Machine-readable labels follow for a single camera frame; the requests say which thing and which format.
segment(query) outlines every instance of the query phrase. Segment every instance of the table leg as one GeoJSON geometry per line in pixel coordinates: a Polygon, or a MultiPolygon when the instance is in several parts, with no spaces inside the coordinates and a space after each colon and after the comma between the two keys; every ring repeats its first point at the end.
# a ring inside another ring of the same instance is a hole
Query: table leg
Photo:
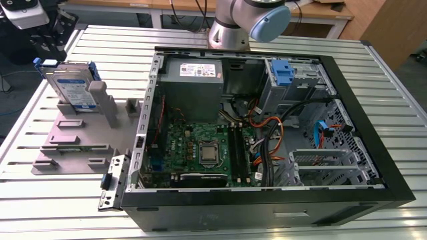
{"type": "Polygon", "coordinates": [[[0,82],[0,86],[2,86],[2,88],[0,88],[0,92],[3,92],[3,91],[10,91],[10,89],[11,89],[11,85],[10,85],[10,83],[7,82],[7,80],[6,79],[0,79],[0,81],[3,81],[3,82],[0,82]]]}
{"type": "Polygon", "coordinates": [[[154,29],[162,29],[163,24],[162,24],[162,10],[161,9],[151,9],[150,10],[151,14],[151,21],[153,21],[153,28],[154,29]]]}
{"type": "Polygon", "coordinates": [[[338,39],[341,37],[341,34],[345,30],[347,22],[349,22],[347,19],[337,19],[335,20],[335,24],[334,24],[331,30],[329,31],[329,34],[326,37],[327,39],[338,39]]]}

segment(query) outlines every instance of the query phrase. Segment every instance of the floor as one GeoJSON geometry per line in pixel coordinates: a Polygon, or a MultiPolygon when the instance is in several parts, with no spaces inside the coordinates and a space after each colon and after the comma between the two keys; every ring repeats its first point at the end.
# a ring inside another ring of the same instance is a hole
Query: floor
{"type": "Polygon", "coordinates": [[[11,128],[20,116],[20,110],[26,107],[36,88],[42,82],[40,73],[35,72],[32,64],[14,65],[0,54],[0,72],[2,75],[15,73],[4,80],[12,86],[12,91],[4,93],[0,87],[0,144],[4,136],[8,135],[11,128]]]}
{"type": "Polygon", "coordinates": [[[414,56],[410,56],[406,63],[395,71],[395,75],[427,112],[427,61],[421,63],[415,59],[414,56]]]}

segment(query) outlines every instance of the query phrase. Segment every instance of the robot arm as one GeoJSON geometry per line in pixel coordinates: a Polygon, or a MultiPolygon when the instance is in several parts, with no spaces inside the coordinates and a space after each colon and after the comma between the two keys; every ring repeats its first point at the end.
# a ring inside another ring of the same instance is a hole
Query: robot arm
{"type": "Polygon", "coordinates": [[[26,32],[38,56],[64,61],[66,44],[74,33],[78,16],[62,11],[64,0],[0,0],[3,15],[26,32]]]}
{"type": "Polygon", "coordinates": [[[249,36],[258,42],[270,42],[283,33],[290,21],[286,0],[218,0],[210,46],[245,50],[250,46],[249,36]]]}

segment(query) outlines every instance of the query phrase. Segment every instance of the silver metal plate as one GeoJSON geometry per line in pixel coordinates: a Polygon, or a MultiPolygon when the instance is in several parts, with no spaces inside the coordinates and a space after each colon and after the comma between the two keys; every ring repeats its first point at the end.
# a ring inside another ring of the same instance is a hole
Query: silver metal plate
{"type": "MultiPolygon", "coordinates": [[[[94,29],[96,33],[76,32],[76,41],[70,44],[68,60],[96,62],[100,77],[108,85],[107,92],[114,95],[117,102],[125,102],[126,98],[143,98],[153,63],[150,53],[155,45],[207,46],[206,35],[202,33],[92,25],[86,31],[94,29]],[[106,52],[87,53],[87,48],[102,48],[106,52]]],[[[374,212],[342,226],[143,232],[125,212],[98,212],[100,174],[31,174],[32,160],[39,155],[39,147],[59,113],[56,94],[43,81],[0,146],[0,239],[175,237],[201,240],[218,238],[219,235],[225,239],[247,239],[249,235],[254,239],[293,237],[298,240],[427,239],[427,144],[413,145],[426,140],[427,121],[419,112],[422,109],[401,90],[399,80],[390,73],[377,73],[386,69],[381,59],[366,46],[351,40],[285,36],[271,43],[251,41],[250,45],[253,51],[318,54],[335,58],[362,106],[383,109],[378,112],[366,110],[367,115],[383,141],[393,144],[387,149],[415,191],[417,200],[399,208],[374,212]],[[387,88],[382,87],[386,95],[377,95],[378,84],[387,84],[387,88]],[[387,114],[389,107],[393,107],[394,113],[397,108],[402,109],[405,116],[399,115],[399,111],[397,115],[387,114]]]]}

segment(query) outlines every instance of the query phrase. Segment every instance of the sticker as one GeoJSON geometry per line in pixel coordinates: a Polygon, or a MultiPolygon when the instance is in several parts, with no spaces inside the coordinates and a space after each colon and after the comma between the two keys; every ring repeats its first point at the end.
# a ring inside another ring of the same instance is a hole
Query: sticker
{"type": "Polygon", "coordinates": [[[145,8],[149,8],[149,4],[130,3],[129,5],[130,5],[131,7],[145,7],[145,8]]]}
{"type": "Polygon", "coordinates": [[[337,16],[335,18],[337,18],[337,19],[349,19],[349,20],[353,19],[351,16],[337,16]]]}
{"type": "Polygon", "coordinates": [[[255,106],[254,111],[255,111],[258,114],[262,114],[262,112],[263,112],[263,110],[262,110],[258,106],[255,106]]]}
{"type": "Polygon", "coordinates": [[[215,78],[215,64],[183,63],[179,67],[182,77],[211,77],[215,78]]]}
{"type": "Polygon", "coordinates": [[[259,172],[257,172],[257,173],[255,173],[255,179],[259,180],[259,181],[262,181],[262,180],[263,180],[263,174],[259,173],[259,172]]]}
{"type": "Polygon", "coordinates": [[[87,81],[79,79],[58,79],[58,87],[66,95],[71,105],[91,112],[96,108],[96,103],[91,93],[87,91],[87,81]]]}

